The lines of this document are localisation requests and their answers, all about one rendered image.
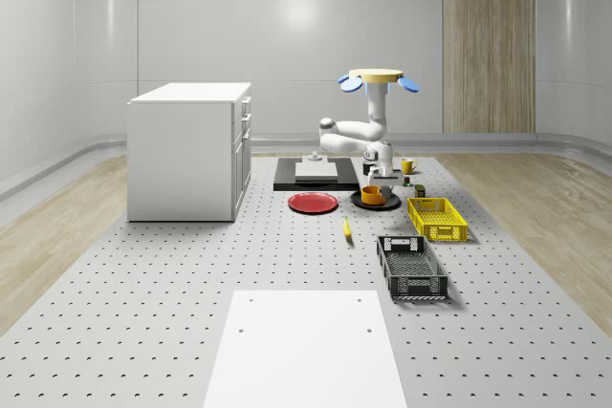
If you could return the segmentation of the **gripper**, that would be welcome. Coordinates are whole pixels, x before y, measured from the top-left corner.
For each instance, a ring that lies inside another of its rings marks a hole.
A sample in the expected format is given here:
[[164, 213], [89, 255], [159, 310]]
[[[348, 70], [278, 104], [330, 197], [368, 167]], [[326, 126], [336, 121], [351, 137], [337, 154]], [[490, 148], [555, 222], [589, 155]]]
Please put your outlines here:
[[401, 184], [401, 171], [392, 166], [372, 166], [367, 176], [368, 185], [376, 185], [385, 198], [390, 198], [392, 188]]

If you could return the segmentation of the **yellow bowl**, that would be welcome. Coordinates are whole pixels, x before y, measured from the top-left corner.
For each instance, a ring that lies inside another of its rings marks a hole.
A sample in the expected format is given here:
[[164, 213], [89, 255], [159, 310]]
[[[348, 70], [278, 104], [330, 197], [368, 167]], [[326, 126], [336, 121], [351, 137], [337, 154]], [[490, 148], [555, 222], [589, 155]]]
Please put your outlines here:
[[367, 185], [361, 189], [361, 201], [368, 205], [383, 205], [386, 198], [380, 186]]

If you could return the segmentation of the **black plate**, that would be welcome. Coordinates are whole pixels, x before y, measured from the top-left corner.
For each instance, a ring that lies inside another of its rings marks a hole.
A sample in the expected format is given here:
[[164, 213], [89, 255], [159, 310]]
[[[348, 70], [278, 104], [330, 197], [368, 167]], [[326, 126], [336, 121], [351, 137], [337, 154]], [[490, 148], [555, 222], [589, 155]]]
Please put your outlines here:
[[358, 207], [375, 211], [393, 210], [401, 206], [400, 198], [394, 193], [385, 199], [384, 204], [366, 204], [361, 199], [361, 192], [358, 190], [351, 194], [351, 201]]

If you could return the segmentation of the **yellow basket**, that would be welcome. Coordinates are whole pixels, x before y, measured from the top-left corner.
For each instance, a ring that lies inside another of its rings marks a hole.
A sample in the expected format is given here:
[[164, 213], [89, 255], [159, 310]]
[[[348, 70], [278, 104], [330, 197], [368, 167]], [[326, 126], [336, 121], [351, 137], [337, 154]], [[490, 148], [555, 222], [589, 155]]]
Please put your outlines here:
[[407, 213], [417, 232], [429, 241], [467, 240], [468, 225], [446, 198], [409, 198]]

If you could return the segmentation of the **red plate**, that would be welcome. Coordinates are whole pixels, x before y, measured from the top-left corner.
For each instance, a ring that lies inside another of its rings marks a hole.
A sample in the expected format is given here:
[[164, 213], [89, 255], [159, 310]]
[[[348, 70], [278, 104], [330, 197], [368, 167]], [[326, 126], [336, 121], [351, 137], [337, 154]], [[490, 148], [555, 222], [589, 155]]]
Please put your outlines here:
[[338, 200], [334, 196], [321, 192], [297, 193], [288, 199], [289, 208], [303, 214], [329, 213], [338, 205]]

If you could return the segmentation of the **dark grey basket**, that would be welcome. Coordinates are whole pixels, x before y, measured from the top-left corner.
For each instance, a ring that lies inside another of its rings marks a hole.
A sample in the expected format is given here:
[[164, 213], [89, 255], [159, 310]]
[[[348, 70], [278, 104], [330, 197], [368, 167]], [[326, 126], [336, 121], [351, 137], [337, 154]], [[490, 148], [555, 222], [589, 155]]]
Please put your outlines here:
[[423, 236], [379, 236], [377, 251], [392, 297], [444, 299], [448, 275]]

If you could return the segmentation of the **drone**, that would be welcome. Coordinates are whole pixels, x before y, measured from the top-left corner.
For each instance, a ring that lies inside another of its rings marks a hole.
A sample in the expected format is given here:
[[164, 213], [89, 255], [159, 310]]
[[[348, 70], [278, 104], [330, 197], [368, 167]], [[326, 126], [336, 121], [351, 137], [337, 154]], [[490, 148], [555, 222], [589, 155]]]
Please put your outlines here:
[[356, 69], [338, 78], [338, 84], [343, 92], [357, 91], [363, 83], [391, 83], [397, 82], [402, 88], [418, 93], [420, 88], [407, 78], [402, 71], [390, 69]]

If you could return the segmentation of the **white board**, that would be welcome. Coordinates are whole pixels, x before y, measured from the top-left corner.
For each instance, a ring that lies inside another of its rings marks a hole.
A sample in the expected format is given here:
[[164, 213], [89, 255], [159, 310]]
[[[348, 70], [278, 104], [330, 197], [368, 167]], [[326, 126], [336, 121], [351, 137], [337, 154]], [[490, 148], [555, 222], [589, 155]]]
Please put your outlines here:
[[238, 290], [204, 408], [406, 408], [373, 290]]

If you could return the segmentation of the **white cabinet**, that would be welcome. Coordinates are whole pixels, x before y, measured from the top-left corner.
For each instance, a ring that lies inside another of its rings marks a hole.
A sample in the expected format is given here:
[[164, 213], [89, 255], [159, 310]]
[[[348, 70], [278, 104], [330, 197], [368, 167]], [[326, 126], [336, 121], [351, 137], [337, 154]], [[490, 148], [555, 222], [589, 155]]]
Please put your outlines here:
[[168, 83], [127, 105], [127, 218], [232, 222], [251, 178], [251, 84]]

